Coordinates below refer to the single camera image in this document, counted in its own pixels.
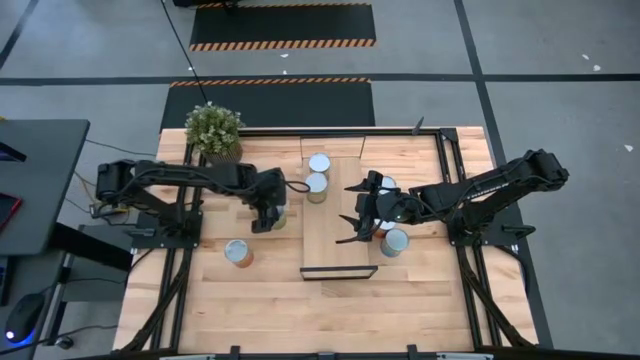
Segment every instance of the black floor mat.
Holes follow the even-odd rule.
[[[373,11],[367,4],[246,5],[236,12],[228,15],[220,4],[202,5],[190,49],[367,47],[376,40]]]
[[[202,83],[210,101],[240,112],[242,121],[249,127],[375,126],[371,84],[365,78],[203,80]],[[195,81],[171,84],[162,128],[184,128],[187,113],[203,103]]]

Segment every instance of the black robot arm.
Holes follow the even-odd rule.
[[[224,163],[212,167],[169,165],[148,160],[121,160],[98,168],[96,197],[104,204],[125,204],[158,218],[163,228],[179,232],[187,226],[182,204],[168,204],[145,190],[152,185],[205,188],[236,196],[258,213],[254,233],[271,230],[286,204],[285,179],[280,168],[258,172],[250,164]]]
[[[342,216],[349,221],[357,236],[339,242],[371,241],[374,219],[403,224],[421,224],[440,220],[450,228],[467,234],[481,232],[501,210],[535,191],[560,189],[569,177],[555,155],[544,150],[527,151],[518,159],[458,183],[440,183],[409,189],[386,189],[383,195],[382,174],[370,171],[367,178],[348,191],[359,194],[356,212],[359,219]],[[490,194],[482,201],[470,201]]]

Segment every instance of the butcher block tabletop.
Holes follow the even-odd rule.
[[[483,128],[458,127],[457,132],[467,176],[492,169]],[[343,164],[340,174],[349,173],[349,179],[357,178],[358,171],[364,178],[376,170],[392,177],[403,191],[443,181],[433,136],[252,136],[242,138],[242,147],[243,163],[254,164],[258,171],[280,167],[287,180],[304,181],[308,158],[322,152],[332,163]],[[185,149],[183,129],[164,130],[157,160],[181,164]],[[446,151],[455,174],[452,150]],[[150,191],[167,202],[176,199],[175,187]],[[343,193],[345,199],[354,194],[331,187],[329,193]],[[300,268],[308,261],[304,225],[310,224],[303,208],[308,204],[305,194],[288,190],[287,197],[285,227],[253,234],[254,214],[246,205],[237,198],[203,192],[202,238],[191,263],[181,354],[229,353],[232,345],[239,345],[243,353],[405,352],[407,344],[416,344],[419,351],[473,350],[456,251],[444,224],[398,225],[408,233],[410,244],[395,258],[380,252],[376,238],[347,244],[358,247],[358,262],[378,266],[368,280],[303,281]],[[348,228],[335,214],[335,226],[326,219],[320,226],[308,226],[313,226],[315,238],[333,242],[345,225]],[[225,258],[224,247],[232,239],[247,241],[255,256],[251,266],[241,269]],[[343,245],[331,251],[338,254],[339,246]],[[492,247],[483,250],[495,302],[535,343],[518,262]],[[165,256],[166,250],[156,249],[130,275],[114,348],[127,344],[156,306]],[[175,271],[179,264],[177,256]],[[483,341],[489,345],[485,312],[477,298],[476,305]],[[164,319],[164,346],[169,343],[172,314],[170,308]]]

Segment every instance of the orange and black striped tape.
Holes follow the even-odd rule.
[[[240,41],[223,43],[191,44],[191,51],[231,51],[231,50],[271,50],[271,49],[310,49],[371,47],[374,39],[337,39],[337,40],[278,40],[278,41]]]
[[[309,7],[309,6],[354,6],[354,5],[370,5],[367,3],[325,3],[325,4],[276,4],[276,5],[238,5],[240,8],[258,8],[258,7]],[[222,3],[198,5],[198,9],[220,8]]]
[[[248,80],[207,80],[200,81],[200,85],[268,85],[268,84],[303,84],[303,83],[354,83],[369,82],[368,78],[280,78],[280,79],[248,79]],[[197,81],[174,81],[169,87],[174,86],[196,86]]]

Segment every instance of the concrete floor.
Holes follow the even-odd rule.
[[[28,2],[0,1],[0,46]],[[296,1],[261,1],[266,2]],[[194,65],[201,75],[471,73],[453,0],[370,2],[378,37],[373,49],[196,53]],[[464,5],[485,74],[640,72],[638,1],[464,0]],[[168,7],[186,41],[194,10]],[[280,57],[283,53],[289,57]],[[157,0],[47,0],[37,4],[0,68],[0,83],[3,78],[188,75]],[[525,222],[538,228],[529,240],[555,347],[640,354],[635,258],[640,243],[634,236],[640,224],[633,215],[640,200],[640,83],[487,87],[507,158],[544,148],[571,172],[561,191],[520,202]],[[0,86],[0,115],[89,119],[89,139],[154,152],[167,91],[167,85]],[[472,82],[381,81],[372,91],[380,126],[413,125],[421,116],[424,125],[486,126]],[[629,152],[625,145],[637,149]],[[131,157],[87,144],[78,171],[93,181],[98,164],[125,156]],[[68,197],[89,203],[77,181]],[[92,223],[68,204],[60,221]],[[119,307],[74,304],[63,330],[116,324]],[[75,348],[39,350],[37,358],[104,354],[113,334],[81,333]]]

